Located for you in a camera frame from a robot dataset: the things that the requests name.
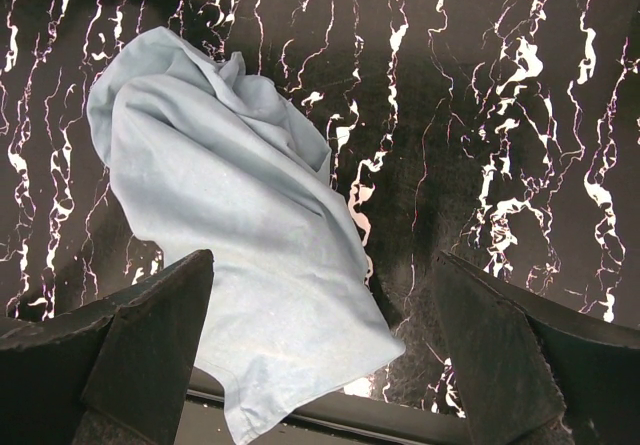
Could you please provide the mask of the grey-blue t shirt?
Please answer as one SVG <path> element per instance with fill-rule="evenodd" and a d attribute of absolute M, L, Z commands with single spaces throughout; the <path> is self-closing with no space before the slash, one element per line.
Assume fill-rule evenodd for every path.
<path fill-rule="evenodd" d="M 133 234 L 166 264 L 214 256 L 195 358 L 247 444 L 396 358 L 362 240 L 316 127 L 240 53 L 216 61 L 157 27 L 94 83 L 95 150 Z"/>

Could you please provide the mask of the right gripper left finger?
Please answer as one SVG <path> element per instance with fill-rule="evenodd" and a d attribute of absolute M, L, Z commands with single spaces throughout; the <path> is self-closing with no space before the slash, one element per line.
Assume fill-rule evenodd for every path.
<path fill-rule="evenodd" d="M 171 444 L 214 279 L 199 250 L 50 320 L 1 320 L 4 444 Z"/>

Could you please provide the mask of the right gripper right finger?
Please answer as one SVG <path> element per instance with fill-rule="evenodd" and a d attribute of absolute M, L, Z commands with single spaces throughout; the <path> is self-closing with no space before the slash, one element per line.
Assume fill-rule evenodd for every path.
<path fill-rule="evenodd" d="M 639 333 L 446 252 L 433 296 L 474 444 L 636 444 Z"/>

